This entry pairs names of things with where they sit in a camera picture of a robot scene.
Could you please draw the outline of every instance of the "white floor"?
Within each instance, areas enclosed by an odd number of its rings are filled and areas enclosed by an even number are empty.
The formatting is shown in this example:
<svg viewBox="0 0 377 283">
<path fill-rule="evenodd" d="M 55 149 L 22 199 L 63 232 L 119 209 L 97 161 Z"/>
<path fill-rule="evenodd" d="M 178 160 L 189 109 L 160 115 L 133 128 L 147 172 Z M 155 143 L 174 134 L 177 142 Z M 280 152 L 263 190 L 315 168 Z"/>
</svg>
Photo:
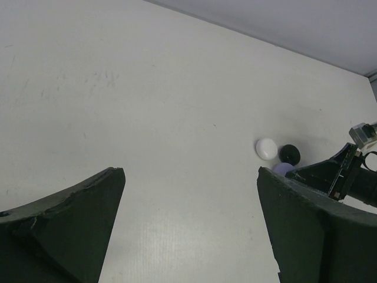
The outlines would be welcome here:
<svg viewBox="0 0 377 283">
<path fill-rule="evenodd" d="M 100 283 L 279 282 L 255 141 L 377 121 L 366 78 L 142 0 L 3 0 L 0 66 L 0 210 L 127 174 Z"/>
</svg>

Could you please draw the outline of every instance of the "white surface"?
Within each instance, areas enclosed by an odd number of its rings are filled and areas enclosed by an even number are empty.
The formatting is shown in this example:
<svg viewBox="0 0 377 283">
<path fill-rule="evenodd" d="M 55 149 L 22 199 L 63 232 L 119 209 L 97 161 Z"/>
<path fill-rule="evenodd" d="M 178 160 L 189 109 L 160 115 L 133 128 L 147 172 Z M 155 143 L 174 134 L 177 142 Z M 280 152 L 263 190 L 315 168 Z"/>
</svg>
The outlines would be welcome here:
<svg viewBox="0 0 377 283">
<path fill-rule="evenodd" d="M 277 283 L 254 143 L 377 121 L 366 78 L 144 1 L 0 9 L 1 210 L 123 167 L 101 283 Z"/>
<path fill-rule="evenodd" d="M 147 0 L 365 75 L 377 70 L 375 0 Z"/>
<path fill-rule="evenodd" d="M 257 142 L 256 151 L 263 160 L 272 160 L 277 156 L 276 143 L 269 138 L 260 139 Z"/>
</svg>

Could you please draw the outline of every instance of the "scuff mark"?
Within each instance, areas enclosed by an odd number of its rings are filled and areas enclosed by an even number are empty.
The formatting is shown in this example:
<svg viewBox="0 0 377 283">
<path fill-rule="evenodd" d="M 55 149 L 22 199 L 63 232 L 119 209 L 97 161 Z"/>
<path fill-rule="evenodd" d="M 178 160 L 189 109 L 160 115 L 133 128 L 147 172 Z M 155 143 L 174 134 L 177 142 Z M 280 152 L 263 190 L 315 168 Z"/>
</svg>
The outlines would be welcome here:
<svg viewBox="0 0 377 283">
<path fill-rule="evenodd" d="M 28 83 L 29 83 L 29 79 L 26 80 L 26 82 L 24 84 L 24 88 L 22 90 L 26 89 L 26 87 L 28 86 Z"/>
<path fill-rule="evenodd" d="M 252 241 L 253 240 L 253 230 L 250 228 L 248 230 L 248 233 L 249 233 L 249 236 L 250 236 L 250 240 Z"/>
<path fill-rule="evenodd" d="M 294 174 L 295 174 L 296 180 L 300 179 L 300 180 L 306 181 L 306 179 L 304 177 L 301 177 L 297 172 L 294 172 Z"/>
<path fill-rule="evenodd" d="M 201 110 L 201 107 L 199 107 L 199 106 L 195 106 L 195 105 L 191 105 L 191 104 L 187 104 L 187 103 L 174 102 L 174 104 L 175 104 L 175 105 L 186 106 L 186 107 L 188 107 L 188 108 L 193 108 L 193 109 Z"/>
<path fill-rule="evenodd" d="M 13 61 L 12 61 L 12 65 L 11 65 L 11 69 L 9 70 L 9 74 L 6 78 L 9 78 L 9 76 L 11 75 L 11 71 L 13 69 L 13 64 L 14 64 L 14 60 L 16 59 L 16 55 L 13 56 Z"/>
<path fill-rule="evenodd" d="M 171 96 L 171 93 L 165 98 L 165 100 L 163 101 L 163 103 L 165 104 L 165 102 L 170 98 Z"/>
</svg>

